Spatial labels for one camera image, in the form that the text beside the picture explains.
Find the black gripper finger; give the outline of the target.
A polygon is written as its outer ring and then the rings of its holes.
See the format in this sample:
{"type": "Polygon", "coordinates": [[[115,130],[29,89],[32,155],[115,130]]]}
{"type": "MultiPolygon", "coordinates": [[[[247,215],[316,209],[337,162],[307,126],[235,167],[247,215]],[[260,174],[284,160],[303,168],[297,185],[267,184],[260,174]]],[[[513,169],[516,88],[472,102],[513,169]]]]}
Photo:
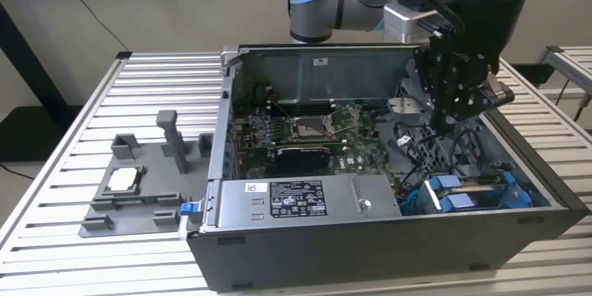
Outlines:
{"type": "Polygon", "coordinates": [[[480,114],[491,107],[493,92],[489,84],[473,89],[449,85],[448,122],[460,122],[480,114]]]}
{"type": "Polygon", "coordinates": [[[413,59],[421,88],[433,106],[429,126],[436,134],[448,135],[460,112],[460,54],[448,50],[439,53],[437,49],[416,48],[413,59]]]}

